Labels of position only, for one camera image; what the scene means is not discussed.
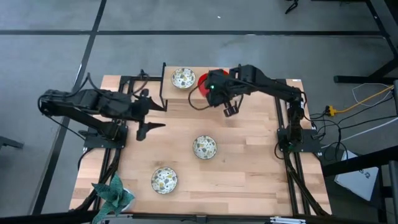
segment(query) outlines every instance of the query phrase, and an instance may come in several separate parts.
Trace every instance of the yellow cable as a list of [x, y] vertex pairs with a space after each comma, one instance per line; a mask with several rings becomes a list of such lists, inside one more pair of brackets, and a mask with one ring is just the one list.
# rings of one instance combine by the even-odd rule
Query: yellow cable
[[394, 87], [394, 86], [389, 86], [388, 88], [385, 88], [385, 89], [383, 89], [382, 91], [380, 91], [380, 92], [378, 92], [378, 93], [376, 93], [376, 94], [374, 94], [374, 95], [372, 95], [372, 96], [369, 96], [369, 97], [366, 98], [365, 100], [360, 101], [359, 103], [356, 103], [356, 104], [354, 104], [353, 106], [350, 106], [349, 108], [344, 109], [344, 110], [341, 110], [341, 111], [335, 110], [335, 109], [333, 109], [332, 106], [330, 106], [331, 115], [334, 116], [334, 115], [337, 114], [337, 113], [345, 113], [345, 112], [347, 112], [347, 111], [349, 111], [349, 110], [352, 110], [354, 107], [360, 105], [361, 103], [364, 103], [364, 102], [370, 100], [371, 98], [374, 98], [375, 96], [378, 96], [378, 95], [380, 95], [380, 94], [382, 94], [382, 93], [384, 93], [384, 92], [386, 92], [386, 91], [388, 91], [388, 90], [391, 90], [393, 87]]

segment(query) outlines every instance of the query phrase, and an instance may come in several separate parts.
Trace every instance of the wooden table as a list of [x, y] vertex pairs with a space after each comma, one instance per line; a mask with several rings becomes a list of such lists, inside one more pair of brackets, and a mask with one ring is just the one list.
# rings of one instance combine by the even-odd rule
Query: wooden table
[[[139, 142], [135, 138], [137, 123], [127, 122], [129, 136], [118, 174], [136, 199], [126, 213], [291, 215], [285, 165], [274, 155], [278, 128], [274, 97], [263, 93], [245, 96], [239, 114], [230, 118], [224, 117], [222, 106], [196, 111], [184, 101], [189, 90], [177, 90], [170, 83], [175, 68], [166, 67], [164, 74], [162, 95], [168, 100], [167, 112], [150, 111], [146, 116], [147, 122], [164, 123], [166, 127], [151, 130]], [[192, 69], [201, 73], [209, 68]], [[119, 81], [120, 76], [105, 75], [101, 87], [117, 91]], [[300, 80], [286, 81], [302, 89]], [[149, 82], [146, 88], [161, 105], [160, 82]], [[202, 96], [194, 94], [193, 98], [201, 100]], [[302, 126], [309, 128], [310, 123], [303, 120]], [[192, 142], [204, 134], [218, 145], [217, 154], [210, 160], [197, 158], [192, 150]], [[306, 186], [331, 213], [319, 161], [313, 154], [300, 155]], [[103, 156], [104, 149], [94, 149], [83, 158], [70, 208], [79, 206], [93, 190], [91, 183], [98, 181]], [[178, 175], [176, 189], [167, 195], [156, 193], [150, 184], [153, 172], [164, 166]], [[297, 186], [296, 196], [303, 213]]]

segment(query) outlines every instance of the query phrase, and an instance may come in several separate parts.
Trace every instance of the red object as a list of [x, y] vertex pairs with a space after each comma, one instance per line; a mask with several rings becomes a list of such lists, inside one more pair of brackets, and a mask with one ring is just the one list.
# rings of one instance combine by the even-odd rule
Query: red object
[[200, 86], [199, 86], [199, 91], [200, 91], [200, 94], [202, 95], [202, 96], [204, 96], [204, 97], [206, 97], [206, 94], [210, 91], [210, 90], [207, 90], [206, 88], [205, 88], [205, 79], [207, 78], [207, 73], [204, 73], [200, 78], [199, 78], [199, 80], [198, 80], [198, 86], [199, 86], [199, 84], [200, 84]]

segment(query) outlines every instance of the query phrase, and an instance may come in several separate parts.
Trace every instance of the orange object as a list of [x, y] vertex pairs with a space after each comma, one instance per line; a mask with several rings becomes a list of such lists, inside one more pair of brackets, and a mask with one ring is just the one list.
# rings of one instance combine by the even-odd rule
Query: orange object
[[199, 92], [202, 96], [206, 97], [206, 94], [209, 92], [209, 90], [207, 90], [205, 88], [205, 80], [207, 78], [207, 73], [204, 73], [198, 80], [198, 86], [199, 86]]

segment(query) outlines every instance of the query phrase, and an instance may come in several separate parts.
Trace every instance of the artificial plant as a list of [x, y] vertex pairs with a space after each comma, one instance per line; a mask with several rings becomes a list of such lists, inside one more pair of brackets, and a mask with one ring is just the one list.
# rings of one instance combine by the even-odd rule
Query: artificial plant
[[123, 183], [115, 173], [109, 185], [106, 184], [92, 184], [97, 195], [105, 200], [104, 205], [94, 217], [93, 223], [98, 223], [107, 214], [114, 212], [118, 216], [122, 209], [130, 204], [134, 196], [123, 189]]

